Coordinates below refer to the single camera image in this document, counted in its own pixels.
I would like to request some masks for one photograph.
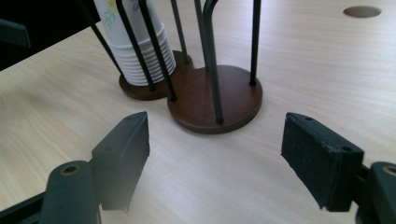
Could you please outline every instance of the brown wooden base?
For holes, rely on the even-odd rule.
[[[174,51],[177,67],[171,76],[177,94],[176,101],[168,99],[173,119],[182,127],[195,133],[227,133],[249,123],[262,105],[262,85],[259,80],[250,86],[250,73],[244,69],[219,65],[219,88],[224,121],[216,123],[210,75],[204,68],[194,69],[192,60],[184,64],[183,55]],[[129,84],[120,76],[120,86],[128,96],[136,100],[156,100],[168,96],[164,81],[156,84],[156,91],[149,87]]]

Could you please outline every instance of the black metal rod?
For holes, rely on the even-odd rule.
[[[189,61],[189,56],[187,54],[186,41],[184,40],[183,29],[181,27],[180,15],[178,14],[177,1],[171,0],[171,3],[175,15],[177,33],[178,33],[178,38],[180,40],[181,51],[183,53],[184,64],[188,64],[190,61]]]
[[[152,81],[151,75],[149,74],[149,69],[148,69],[148,66],[146,65],[145,58],[143,57],[142,51],[139,48],[139,43],[137,42],[136,37],[134,35],[134,30],[132,29],[132,26],[131,26],[131,23],[129,22],[128,16],[126,15],[125,8],[122,4],[122,0],[116,0],[116,4],[117,4],[117,9],[119,10],[122,22],[125,26],[126,33],[128,34],[128,36],[131,40],[132,46],[134,47],[134,52],[136,53],[137,59],[139,60],[140,65],[142,66],[142,70],[143,70],[143,73],[145,74],[146,80],[148,82],[149,89],[151,91],[155,91],[156,88]]]
[[[200,34],[200,37],[201,37],[202,52],[204,54],[205,70],[208,71],[209,68],[207,66],[207,55],[206,55],[206,45],[205,45],[203,19],[202,19],[201,1],[200,0],[194,0],[194,2],[195,2],[195,11],[196,11],[197,20],[198,20],[199,34]]]
[[[219,92],[219,78],[218,78],[218,68],[216,62],[216,48],[215,48],[215,38],[213,36],[213,24],[212,15],[218,0],[207,0],[204,5],[203,12],[203,26],[205,34],[205,44],[206,44],[206,56],[209,68],[209,75],[211,77],[212,83],[212,94],[213,103],[215,106],[216,113],[216,123],[222,123],[224,117],[222,115],[221,109],[221,99]]]
[[[90,15],[89,10],[85,7],[84,3],[82,3],[82,0],[77,0],[78,2],[78,7],[81,10],[82,14],[84,15],[85,21],[91,26],[93,29],[93,32],[96,34],[98,37],[100,43],[102,44],[103,48],[106,50],[108,56],[110,57],[111,61],[116,65],[117,69],[119,72],[123,75],[122,70],[119,67],[119,64],[117,63],[116,59],[114,58],[113,52],[111,52],[110,47],[108,46],[107,42],[103,38],[102,34],[100,33],[99,29],[97,28],[93,18]]]
[[[250,86],[256,85],[257,76],[257,55],[259,52],[260,35],[260,14],[262,11],[262,0],[254,0],[253,4],[253,34],[251,41],[251,65],[250,65]]]
[[[161,51],[160,44],[158,43],[157,34],[155,32],[154,26],[149,15],[149,9],[146,0],[139,0],[140,11],[143,15],[143,20],[145,21],[146,27],[148,28],[148,35],[151,39],[152,46],[154,47],[155,54],[157,55],[158,63],[160,64],[161,70],[163,72],[163,78],[165,79],[166,85],[170,93],[170,101],[176,101],[177,96],[172,85],[171,78],[169,77],[168,69],[166,68],[165,61],[163,59],[163,53]]]

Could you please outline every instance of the round wooden base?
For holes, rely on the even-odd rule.
[[[171,76],[177,94],[176,101],[168,99],[173,119],[182,127],[195,133],[227,133],[249,123],[262,105],[262,85],[259,80],[250,86],[250,73],[244,69],[219,65],[219,88],[224,121],[216,123],[210,75],[204,68],[194,69],[192,60],[184,64],[183,55],[174,51],[177,68]],[[120,76],[120,86],[128,96],[136,100],[156,100],[168,96],[164,81],[149,87],[129,84]]]

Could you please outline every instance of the black object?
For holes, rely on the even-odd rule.
[[[0,19],[0,41],[29,48],[30,40],[26,26]]]
[[[93,20],[98,22],[93,1],[82,1]],[[0,42],[0,71],[88,27],[73,1],[0,0],[0,3],[0,19],[25,26],[31,44],[30,48],[25,48]]]
[[[396,165],[362,165],[363,150],[320,122],[288,113],[282,156],[304,182],[320,208],[349,211],[359,205],[356,222],[396,223]]]
[[[101,223],[104,210],[127,210],[149,156],[146,112],[124,118],[92,151],[49,175],[47,189],[0,212],[0,223]]]

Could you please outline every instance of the cup dispenser stand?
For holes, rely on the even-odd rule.
[[[259,45],[261,0],[253,4],[253,32],[250,72],[231,65],[217,65],[213,35],[212,15],[218,0],[206,0],[204,9],[200,0],[195,1],[198,26],[203,46],[205,67],[195,69],[186,50],[183,30],[177,9],[177,1],[171,0],[182,51],[173,51],[177,66],[172,76],[168,74],[161,48],[149,16],[146,0],[139,0],[140,10],[148,28],[151,43],[163,72],[163,81],[153,83],[149,70],[127,18],[122,0],[116,0],[120,17],[134,51],[147,79],[147,86],[129,84],[95,25],[83,0],[77,0],[87,23],[102,43],[107,54],[120,72],[120,87],[126,95],[136,100],[157,100],[167,97],[169,111],[180,126],[195,133],[227,133],[249,123],[262,105],[262,85],[256,78]]]

